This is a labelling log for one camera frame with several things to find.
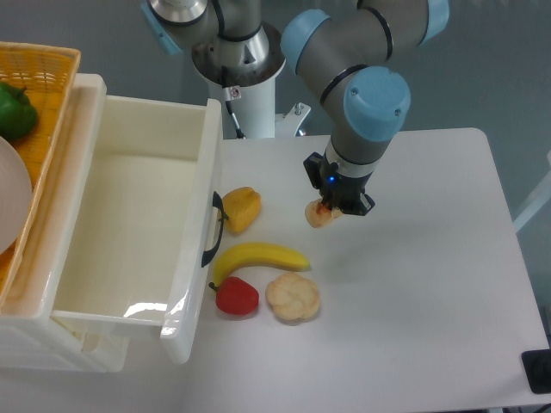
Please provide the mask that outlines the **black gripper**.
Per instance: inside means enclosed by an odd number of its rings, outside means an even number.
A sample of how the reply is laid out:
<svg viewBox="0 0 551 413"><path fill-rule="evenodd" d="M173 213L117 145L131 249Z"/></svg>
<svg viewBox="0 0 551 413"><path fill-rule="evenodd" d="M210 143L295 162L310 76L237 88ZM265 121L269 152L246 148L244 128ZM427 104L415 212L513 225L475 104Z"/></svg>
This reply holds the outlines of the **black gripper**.
<svg viewBox="0 0 551 413"><path fill-rule="evenodd" d="M313 152L303 165L312 186L319 191L322 204L343 214L367 215L375 201L365 193L370 174L362 177L344 175L337 163L329 163L326 156Z"/></svg>

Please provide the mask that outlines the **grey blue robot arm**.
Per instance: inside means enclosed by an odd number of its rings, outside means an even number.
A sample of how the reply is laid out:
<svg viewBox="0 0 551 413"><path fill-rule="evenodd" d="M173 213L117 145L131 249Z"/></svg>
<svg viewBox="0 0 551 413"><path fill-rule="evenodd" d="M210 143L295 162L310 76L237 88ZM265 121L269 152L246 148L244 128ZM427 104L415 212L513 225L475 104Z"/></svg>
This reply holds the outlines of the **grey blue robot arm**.
<svg viewBox="0 0 551 413"><path fill-rule="evenodd" d="M423 45L447 26L446 1L359 1L342 22L320 9L298 14L283 30L261 17L258 1L146 1L141 10L169 54L192 62L222 105L227 139L273 138L288 123L275 111L284 67L298 76L331 117L323 153L304 162L322 204L363 216L374 206L365 187L403 126L411 92L387 68L396 53Z"/></svg>

